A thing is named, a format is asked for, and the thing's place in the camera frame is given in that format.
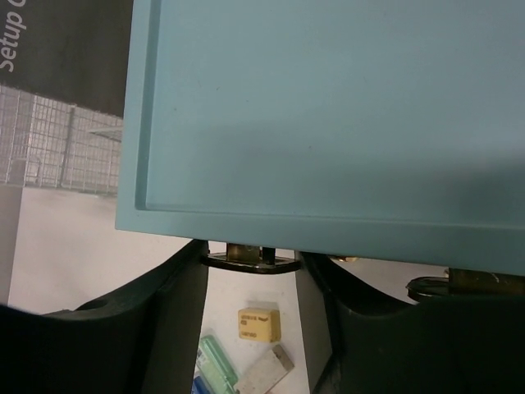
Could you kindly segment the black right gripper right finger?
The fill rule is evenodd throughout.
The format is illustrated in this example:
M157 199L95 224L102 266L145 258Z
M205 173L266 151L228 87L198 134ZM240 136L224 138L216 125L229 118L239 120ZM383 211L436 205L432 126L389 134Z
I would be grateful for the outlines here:
M302 253L299 307L314 393L521 393L524 299L446 295L415 305L332 262Z

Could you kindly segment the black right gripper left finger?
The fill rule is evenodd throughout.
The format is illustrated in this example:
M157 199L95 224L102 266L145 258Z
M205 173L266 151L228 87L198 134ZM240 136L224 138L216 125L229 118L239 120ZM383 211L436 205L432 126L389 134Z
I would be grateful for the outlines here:
M1 308L4 393L188 393L208 269L205 241L77 309Z

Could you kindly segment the transparent brown drawer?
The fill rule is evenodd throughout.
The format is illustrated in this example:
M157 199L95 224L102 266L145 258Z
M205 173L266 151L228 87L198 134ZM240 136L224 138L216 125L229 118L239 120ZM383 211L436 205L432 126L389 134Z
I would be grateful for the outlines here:
M298 259L282 257L275 248L226 243L226 251L208 253L199 262L209 268L238 273L279 275L301 269Z

